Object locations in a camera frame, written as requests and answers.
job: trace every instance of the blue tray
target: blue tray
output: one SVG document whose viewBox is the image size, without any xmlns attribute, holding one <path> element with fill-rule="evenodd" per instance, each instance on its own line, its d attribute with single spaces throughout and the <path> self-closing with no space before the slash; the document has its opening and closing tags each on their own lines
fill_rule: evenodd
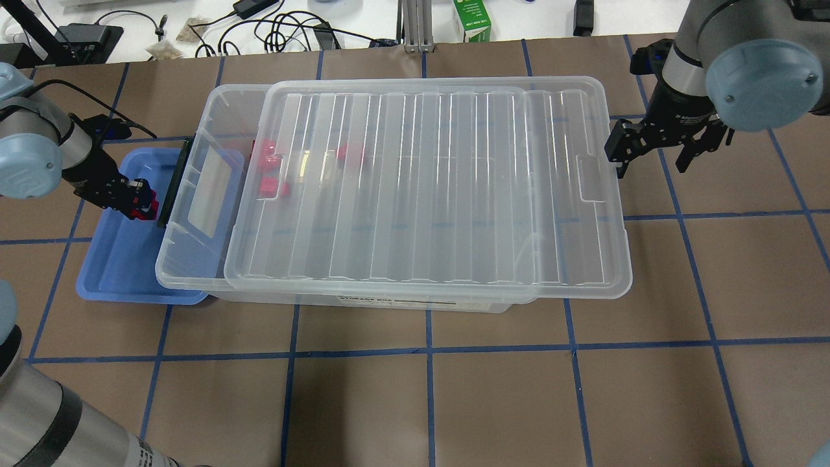
<svg viewBox="0 0 830 467">
<path fill-rule="evenodd" d="M 178 159 L 178 149 L 139 148 L 130 152 L 121 173 L 131 179 L 147 179 L 159 197 L 164 196 Z M 86 254 L 76 282 L 78 295 L 105 302 L 162 303 L 194 305 L 207 294 L 199 290 L 162 287 L 155 277 L 164 229 L 155 221 L 129 220 L 107 209 Z"/>
</svg>

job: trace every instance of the power adapter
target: power adapter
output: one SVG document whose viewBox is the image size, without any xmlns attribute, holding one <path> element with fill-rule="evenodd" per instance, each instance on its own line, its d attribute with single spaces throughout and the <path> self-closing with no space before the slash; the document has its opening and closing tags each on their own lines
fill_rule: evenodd
<svg viewBox="0 0 830 467">
<path fill-rule="evenodd" d="M 248 19 L 262 10 L 276 5 L 280 0 L 239 0 L 233 4 L 233 11 L 242 19 Z"/>
<path fill-rule="evenodd" d="M 61 26 L 59 29 L 62 34 L 56 34 L 55 39 L 60 41 L 64 47 L 71 47 L 81 60 L 81 64 L 84 65 L 106 63 L 115 49 L 115 44 L 124 34 L 122 27 L 77 22 Z"/>
<path fill-rule="evenodd" d="M 576 0 L 574 4 L 574 35 L 588 37 L 593 33 L 593 0 Z"/>
</svg>

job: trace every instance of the light blue cap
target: light blue cap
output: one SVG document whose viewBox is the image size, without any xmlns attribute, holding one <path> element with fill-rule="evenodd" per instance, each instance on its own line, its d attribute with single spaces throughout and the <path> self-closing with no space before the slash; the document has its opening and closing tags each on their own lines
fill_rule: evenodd
<svg viewBox="0 0 830 467">
<path fill-rule="evenodd" d="M 728 126 L 778 128 L 810 111 L 822 95 L 822 63 L 808 49 L 780 39 L 743 42 L 706 69 L 706 91 Z"/>
<path fill-rule="evenodd" d="M 61 149 L 49 138 L 18 133 L 0 139 L 0 194 L 37 198 L 61 182 Z"/>
<path fill-rule="evenodd" d="M 20 94 L 32 84 L 14 65 L 0 61 L 0 100 Z"/>
<path fill-rule="evenodd" d="M 830 441 L 818 450 L 807 467 L 830 467 Z"/>
<path fill-rule="evenodd" d="M 8 339 L 17 320 L 17 300 L 12 285 L 0 280 L 0 344 Z"/>
</svg>

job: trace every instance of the plastic lid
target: plastic lid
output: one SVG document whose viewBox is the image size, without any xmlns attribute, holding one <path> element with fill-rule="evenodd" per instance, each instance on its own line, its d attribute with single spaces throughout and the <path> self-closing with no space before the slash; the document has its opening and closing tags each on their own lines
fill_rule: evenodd
<svg viewBox="0 0 830 467">
<path fill-rule="evenodd" d="M 12 285 L 0 280 L 0 343 L 3 343 L 12 333 L 16 320 L 17 300 L 14 297 Z"/>
<path fill-rule="evenodd" d="M 26 78 L 14 65 L 0 61 L 0 100 L 15 96 L 32 84 L 33 81 Z"/>
<path fill-rule="evenodd" d="M 742 131 L 796 121 L 822 95 L 822 64 L 812 52 L 779 39 L 744 42 L 706 71 L 706 90 L 720 118 Z"/>
<path fill-rule="evenodd" d="M 818 450 L 807 467 L 828 467 L 828 465 L 830 465 L 830 441 Z"/>
<path fill-rule="evenodd" d="M 0 139 L 0 194 L 38 198 L 61 182 L 61 149 L 45 136 L 19 133 Z"/>
<path fill-rule="evenodd" d="M 618 297 L 631 269 L 607 121 L 587 77 L 282 82 L 224 277 L 435 302 Z"/>
</svg>

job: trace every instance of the white table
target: white table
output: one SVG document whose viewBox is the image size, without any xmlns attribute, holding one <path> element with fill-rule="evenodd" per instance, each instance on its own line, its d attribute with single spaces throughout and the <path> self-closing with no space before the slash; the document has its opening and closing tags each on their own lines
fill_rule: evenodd
<svg viewBox="0 0 830 467">
<path fill-rule="evenodd" d="M 144 12 L 156 21 L 167 14 L 167 38 L 185 57 L 192 57 L 197 44 L 175 41 L 184 22 L 188 17 L 201 16 L 213 20 L 224 16 L 232 10 L 233 0 L 109 0 L 75 7 L 63 7 L 57 0 L 41 0 L 41 3 L 59 25 L 69 22 L 92 23 L 102 14 L 116 9 Z M 593 34 L 674 32 L 680 25 L 688 3 L 689 0 L 596 0 Z M 573 32 L 574 0 L 486 0 L 486 6 L 494 23 L 491 36 L 494 41 L 568 37 Z M 292 10 L 312 11 L 337 29 L 369 37 L 395 38 L 398 13 L 396 0 L 286 0 L 281 11 Z M 452 10 L 452 0 L 433 0 L 432 27 L 435 42 L 461 40 Z M 7 13 L 0 12 L 0 22 L 6 17 Z M 218 23 L 208 31 L 205 39 L 215 47 L 222 32 L 238 21 L 238 17 L 233 17 Z M 124 28 L 124 36 L 110 57 L 111 62 L 143 61 L 149 58 L 144 49 L 156 42 L 156 36 L 152 24 L 146 18 L 113 15 L 107 17 L 102 24 Z M 264 52 L 262 44 L 253 36 L 253 25 L 238 27 L 228 38 L 239 46 L 243 54 Z M 345 48 L 368 45 L 364 39 L 343 34 L 338 34 L 338 40 Z M 311 44 L 314 48 L 318 47 L 313 36 Z M 290 41 L 290 47 L 286 50 L 297 51 L 302 50 L 302 47 L 298 42 Z"/>
</svg>

